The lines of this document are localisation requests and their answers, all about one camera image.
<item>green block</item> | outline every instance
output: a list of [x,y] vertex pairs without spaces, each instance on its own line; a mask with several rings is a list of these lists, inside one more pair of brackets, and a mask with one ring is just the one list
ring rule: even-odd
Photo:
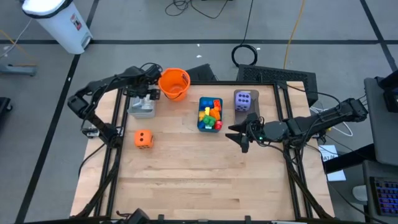
[[214,124],[216,123],[216,118],[209,116],[209,115],[205,115],[205,117],[202,120],[205,124],[213,127]]

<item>trash can label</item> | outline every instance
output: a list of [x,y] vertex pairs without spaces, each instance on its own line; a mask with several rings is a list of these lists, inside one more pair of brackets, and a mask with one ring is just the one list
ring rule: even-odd
[[77,16],[73,13],[70,21],[73,23],[73,25],[75,25],[77,30],[80,30],[81,28],[81,22],[79,21],[79,19],[77,18]]

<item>blue bin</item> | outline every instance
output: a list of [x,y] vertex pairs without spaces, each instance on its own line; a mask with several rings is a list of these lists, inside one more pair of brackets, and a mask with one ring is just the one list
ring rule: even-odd
[[201,110],[201,105],[203,104],[204,101],[213,102],[213,100],[219,100],[220,101],[220,104],[221,104],[221,111],[220,111],[220,118],[221,119],[220,119],[220,121],[223,121],[223,110],[224,110],[224,108],[223,108],[223,99],[215,98],[215,97],[201,97],[199,99],[198,116],[197,116],[197,118],[198,118],[197,119],[197,127],[198,127],[199,131],[208,132],[208,133],[217,133],[217,132],[219,132],[219,130],[217,130],[217,129],[199,128],[199,111],[204,111],[204,110]]

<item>wooden table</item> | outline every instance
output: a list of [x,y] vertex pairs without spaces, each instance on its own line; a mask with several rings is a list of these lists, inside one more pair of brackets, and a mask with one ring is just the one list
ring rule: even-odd
[[[289,85],[303,89],[301,82],[289,82]],[[253,220],[294,220],[282,154],[255,143],[250,145],[247,154],[243,154],[240,147],[224,135],[231,133],[228,126],[234,121],[233,92],[236,89],[258,90],[261,116],[266,121],[278,120],[273,87],[265,85],[192,85],[187,98],[181,102],[161,97],[155,118],[128,117],[114,198],[114,218],[119,218],[116,210],[131,213],[141,208],[151,219],[164,214],[168,220],[243,220],[245,215],[250,215]],[[224,125],[217,134],[200,133],[197,129],[201,96],[223,99]],[[305,93],[289,88],[289,96],[294,116],[310,115]],[[111,121],[115,98],[115,91],[104,95],[96,110],[104,121]],[[138,129],[153,132],[152,150],[134,146],[134,132]],[[86,156],[101,143],[99,139],[88,140]],[[317,147],[314,140],[309,144]],[[104,152],[99,152],[83,167],[71,215],[77,214],[98,188]],[[319,152],[306,147],[303,166],[309,190],[326,212],[334,215]],[[297,194],[304,217],[299,188]],[[104,214],[107,199],[105,193],[101,214]]]

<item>white paper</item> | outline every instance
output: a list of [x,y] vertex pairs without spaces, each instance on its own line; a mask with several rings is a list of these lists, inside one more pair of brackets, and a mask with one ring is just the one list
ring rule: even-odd
[[[329,159],[338,157],[338,155],[333,154],[333,153],[337,153],[336,147],[334,145],[319,146],[319,151],[321,151],[322,160],[324,162],[328,161]],[[344,171],[340,170],[340,171],[328,174],[328,179],[329,179],[329,181],[345,181],[346,180],[346,176],[344,175]]]

